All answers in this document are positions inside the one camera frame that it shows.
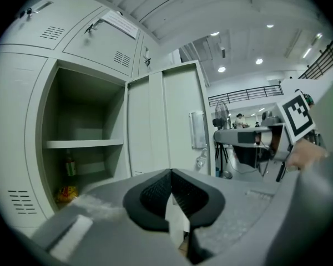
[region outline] standing fan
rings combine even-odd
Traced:
[[[231,129],[229,110],[226,104],[219,100],[216,104],[216,118],[212,121],[213,126],[221,129]]]
[[[223,130],[223,129],[231,129],[231,120],[229,117],[229,110],[226,106],[226,104],[219,100],[216,104],[216,118],[212,120],[213,126],[217,127],[218,130]],[[228,153],[227,150],[224,149],[224,146],[222,143],[217,142],[217,147],[216,147],[216,161],[218,159],[218,156],[221,153],[221,170],[220,170],[220,177],[225,177],[227,179],[231,179],[233,177],[232,173],[229,171],[224,171],[223,170],[223,156],[224,155],[226,159],[226,163],[228,163]]]

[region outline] bottle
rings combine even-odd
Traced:
[[[74,176],[77,174],[77,170],[75,169],[75,161],[72,159],[72,155],[70,154],[69,149],[67,149],[67,158],[65,160],[65,169],[67,170],[68,176]]]

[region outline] open locker compartment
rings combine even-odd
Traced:
[[[50,196],[55,197],[65,186],[76,186],[80,195],[127,177],[123,111],[121,85],[58,69],[42,124],[43,167]],[[65,167],[69,157],[75,162],[74,176],[68,176]]]

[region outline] white paper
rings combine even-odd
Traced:
[[[101,19],[105,20],[111,25],[114,25],[116,28],[122,30],[124,33],[128,34],[134,39],[137,38],[138,28],[115,11],[111,10],[107,12],[107,14],[102,16]]]

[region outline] tripod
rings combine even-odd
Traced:
[[[216,147],[216,160],[218,159],[218,156],[220,155],[220,151],[221,153],[223,153],[224,158],[226,159],[226,163],[228,163],[228,153],[227,150],[224,148],[223,144],[220,142],[217,142],[217,147]],[[220,173],[223,173],[223,157],[221,154],[221,171]]]

